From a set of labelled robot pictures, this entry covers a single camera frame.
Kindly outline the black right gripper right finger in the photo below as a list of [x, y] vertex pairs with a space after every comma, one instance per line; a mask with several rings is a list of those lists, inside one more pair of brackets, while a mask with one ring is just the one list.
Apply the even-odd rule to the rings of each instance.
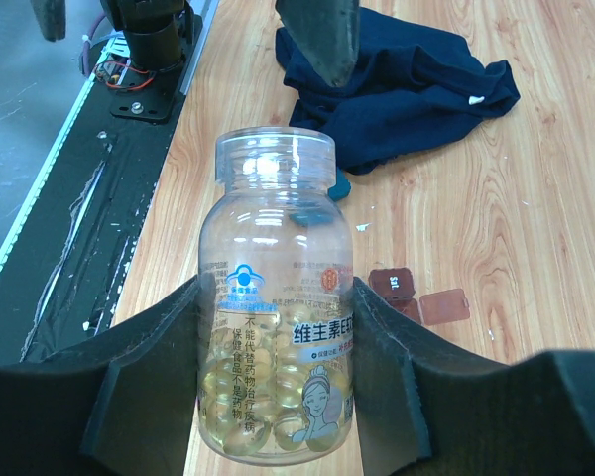
[[353, 286], [353, 387], [367, 475], [595, 475], [595, 351], [505, 365]]

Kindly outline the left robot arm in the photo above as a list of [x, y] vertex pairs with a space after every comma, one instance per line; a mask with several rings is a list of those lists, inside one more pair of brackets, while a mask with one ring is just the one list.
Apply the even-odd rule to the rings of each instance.
[[[134, 65], [163, 70], [181, 59], [175, 16], [185, 1], [103, 1], [104, 16], [124, 32]], [[359, 54], [357, 1], [277, 1], [275, 10], [313, 70], [331, 87], [345, 85]]]

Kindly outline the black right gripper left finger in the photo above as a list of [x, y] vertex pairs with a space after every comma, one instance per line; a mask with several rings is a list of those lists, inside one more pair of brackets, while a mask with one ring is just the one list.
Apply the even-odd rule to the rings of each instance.
[[201, 286], [39, 363], [0, 367], [0, 475], [180, 475]]

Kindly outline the clear pill bottle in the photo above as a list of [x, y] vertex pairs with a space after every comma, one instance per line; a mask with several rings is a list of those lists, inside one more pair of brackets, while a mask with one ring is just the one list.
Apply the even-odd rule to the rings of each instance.
[[353, 419], [353, 246], [329, 197], [335, 145], [290, 127], [216, 143], [223, 196], [200, 231], [198, 428], [231, 460], [301, 464]]

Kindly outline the red pill organizer box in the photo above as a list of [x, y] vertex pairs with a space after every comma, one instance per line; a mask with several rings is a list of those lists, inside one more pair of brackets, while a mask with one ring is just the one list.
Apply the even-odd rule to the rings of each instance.
[[436, 326], [470, 318], [470, 305], [464, 290], [417, 296], [409, 268], [372, 270], [368, 284], [388, 305], [418, 324]]

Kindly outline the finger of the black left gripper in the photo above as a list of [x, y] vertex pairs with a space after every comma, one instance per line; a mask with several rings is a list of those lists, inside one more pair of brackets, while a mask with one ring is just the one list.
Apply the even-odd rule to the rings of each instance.
[[33, 13], [45, 40], [61, 41], [66, 34], [64, 0], [31, 0]]
[[357, 0], [277, 0], [282, 23], [313, 70], [331, 87], [345, 86], [359, 56]]

